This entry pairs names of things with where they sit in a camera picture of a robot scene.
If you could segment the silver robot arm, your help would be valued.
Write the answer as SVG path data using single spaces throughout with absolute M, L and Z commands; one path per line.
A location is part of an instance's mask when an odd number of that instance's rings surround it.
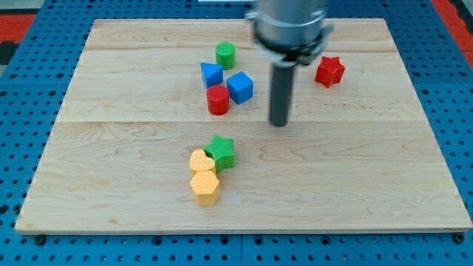
M 324 50 L 332 24 L 325 0 L 258 0 L 245 14 L 257 49 L 275 64 L 308 66 Z

